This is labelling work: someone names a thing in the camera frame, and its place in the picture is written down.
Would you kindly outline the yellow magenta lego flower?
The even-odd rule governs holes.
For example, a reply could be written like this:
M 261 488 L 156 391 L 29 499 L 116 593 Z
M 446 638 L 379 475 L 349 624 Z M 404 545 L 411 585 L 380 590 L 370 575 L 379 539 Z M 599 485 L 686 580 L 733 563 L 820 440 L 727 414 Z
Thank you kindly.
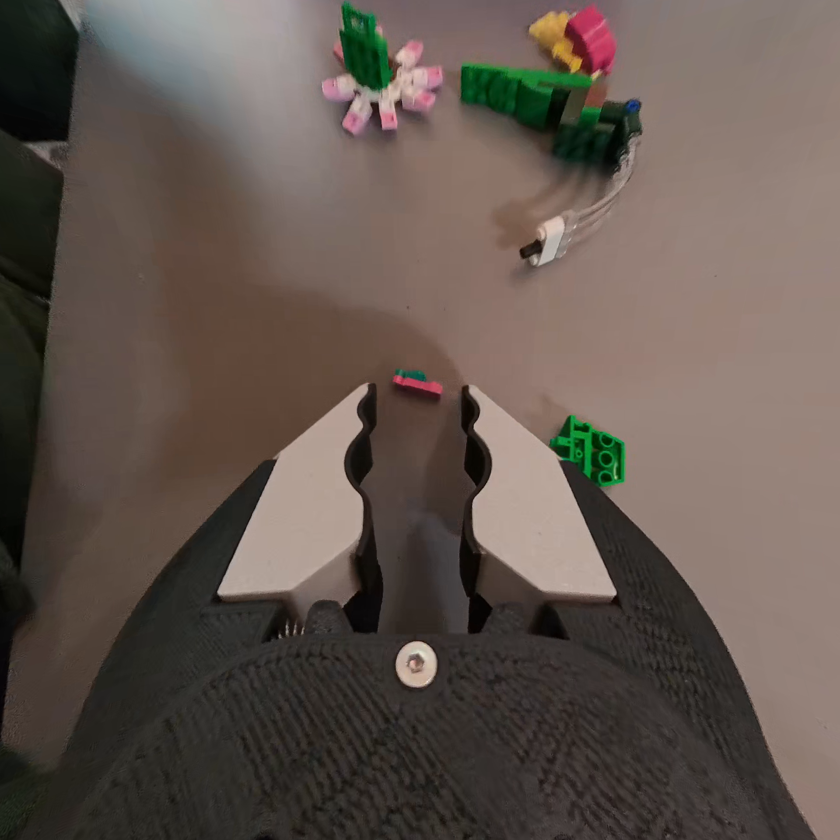
M 528 36 L 543 54 L 572 74 L 601 77 L 613 72 L 616 38 L 593 4 L 576 12 L 548 12 L 530 24 Z

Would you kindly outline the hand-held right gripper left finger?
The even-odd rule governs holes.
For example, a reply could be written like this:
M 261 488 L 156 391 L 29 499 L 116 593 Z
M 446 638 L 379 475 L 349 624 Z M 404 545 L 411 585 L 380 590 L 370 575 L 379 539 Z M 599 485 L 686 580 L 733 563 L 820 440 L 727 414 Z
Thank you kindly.
M 383 579 L 371 501 L 375 384 L 363 383 L 274 458 L 218 586 L 222 602 L 279 602 L 303 621 L 338 603 L 353 629 L 379 625 Z

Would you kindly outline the green lego brick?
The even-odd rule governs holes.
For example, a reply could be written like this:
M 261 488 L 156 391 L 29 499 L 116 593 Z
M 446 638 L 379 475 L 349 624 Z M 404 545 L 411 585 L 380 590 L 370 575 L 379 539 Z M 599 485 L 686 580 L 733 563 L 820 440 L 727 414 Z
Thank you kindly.
M 624 441 L 575 415 L 566 417 L 561 430 L 550 439 L 549 447 L 599 487 L 614 487 L 626 479 Z

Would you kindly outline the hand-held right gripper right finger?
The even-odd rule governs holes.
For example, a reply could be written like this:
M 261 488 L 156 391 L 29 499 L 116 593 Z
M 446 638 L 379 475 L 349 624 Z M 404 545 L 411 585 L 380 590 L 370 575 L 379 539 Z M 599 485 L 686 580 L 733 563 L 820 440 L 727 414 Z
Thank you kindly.
M 460 395 L 474 484 L 460 537 L 468 631 L 518 605 L 527 627 L 551 604 L 609 605 L 617 592 L 560 458 L 475 385 Z

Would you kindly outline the small red green lego piece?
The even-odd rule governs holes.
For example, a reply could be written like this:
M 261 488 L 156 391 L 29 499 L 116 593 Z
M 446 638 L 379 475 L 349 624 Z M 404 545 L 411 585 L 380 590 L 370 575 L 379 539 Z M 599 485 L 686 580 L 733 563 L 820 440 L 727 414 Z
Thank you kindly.
M 439 382 L 429 380 L 423 371 L 396 369 L 392 376 L 392 383 L 402 392 L 435 400 L 440 399 L 444 393 L 444 387 Z

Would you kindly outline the green lego stem assembly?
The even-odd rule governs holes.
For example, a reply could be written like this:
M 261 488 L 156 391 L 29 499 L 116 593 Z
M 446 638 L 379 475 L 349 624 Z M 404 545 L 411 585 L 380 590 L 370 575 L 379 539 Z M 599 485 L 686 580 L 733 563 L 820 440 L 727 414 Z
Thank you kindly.
M 643 134 L 642 103 L 611 100 L 601 74 L 467 62 L 459 72 L 462 102 L 515 119 L 551 136 L 560 161 L 618 171 L 634 162 Z

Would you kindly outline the pink white lego flower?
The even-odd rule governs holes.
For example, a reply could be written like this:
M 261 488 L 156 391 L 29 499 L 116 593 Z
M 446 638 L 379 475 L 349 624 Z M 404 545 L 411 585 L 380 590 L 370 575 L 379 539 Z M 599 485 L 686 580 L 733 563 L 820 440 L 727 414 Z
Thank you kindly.
M 324 80 L 323 97 L 345 103 L 341 126 L 351 136 L 360 135 L 374 115 L 383 132 L 398 127 L 399 110 L 425 114 L 431 111 L 445 81 L 441 66 L 423 66 L 424 44 L 410 40 L 391 54 L 383 29 L 372 13 L 351 2 L 342 2 L 339 36 L 332 53 L 342 72 Z

